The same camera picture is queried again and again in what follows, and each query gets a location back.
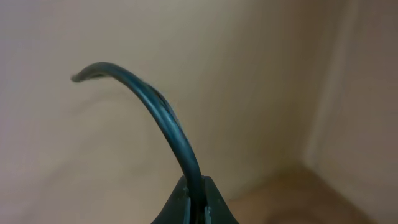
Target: wall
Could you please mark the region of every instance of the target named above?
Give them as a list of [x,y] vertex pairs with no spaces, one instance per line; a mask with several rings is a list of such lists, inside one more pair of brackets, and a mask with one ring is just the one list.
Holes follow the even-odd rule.
[[170,100],[226,198],[297,160],[339,1],[2,1],[1,223],[149,223],[181,176],[114,62]]
[[342,22],[306,162],[375,221],[397,223],[398,2],[357,3]]

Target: cut cable end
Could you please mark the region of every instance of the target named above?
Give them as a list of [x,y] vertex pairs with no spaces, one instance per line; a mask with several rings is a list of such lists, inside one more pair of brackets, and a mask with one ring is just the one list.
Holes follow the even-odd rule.
[[70,80],[72,80],[72,82],[75,82],[75,83],[80,83],[80,82],[82,82],[82,80],[78,77],[78,75],[72,75],[72,76],[70,77]]

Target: floor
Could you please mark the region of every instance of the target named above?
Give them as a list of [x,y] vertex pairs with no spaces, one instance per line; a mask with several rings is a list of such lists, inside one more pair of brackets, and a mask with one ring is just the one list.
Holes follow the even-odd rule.
[[373,223],[303,167],[280,173],[229,208],[240,224]]

